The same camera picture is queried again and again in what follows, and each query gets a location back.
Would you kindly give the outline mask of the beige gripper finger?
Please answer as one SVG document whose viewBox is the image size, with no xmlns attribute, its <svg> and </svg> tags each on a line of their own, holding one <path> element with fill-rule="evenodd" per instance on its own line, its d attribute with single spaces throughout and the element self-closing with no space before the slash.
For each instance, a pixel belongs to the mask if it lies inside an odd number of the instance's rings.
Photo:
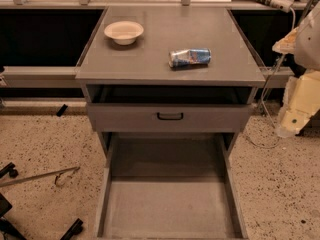
<svg viewBox="0 0 320 240">
<path fill-rule="evenodd" d="M 290 76 L 279 111 L 276 134 L 281 138 L 298 134 L 320 110 L 320 72 L 308 70 L 299 78 Z"/>
<path fill-rule="evenodd" d="M 280 54 L 293 54 L 296 47 L 297 32 L 297 28 L 291 30 L 285 37 L 272 46 L 272 50 Z"/>
</svg>

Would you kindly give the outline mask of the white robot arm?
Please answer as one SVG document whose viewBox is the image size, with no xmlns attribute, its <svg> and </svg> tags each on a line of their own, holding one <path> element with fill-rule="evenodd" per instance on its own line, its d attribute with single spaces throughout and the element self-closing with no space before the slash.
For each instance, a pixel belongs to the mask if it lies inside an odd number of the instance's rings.
<svg viewBox="0 0 320 240">
<path fill-rule="evenodd" d="M 299 78 L 290 77 L 285 87 L 276 134 L 287 138 L 298 134 L 320 110 L 320 2 L 272 50 L 292 54 L 306 69 Z"/>
</svg>

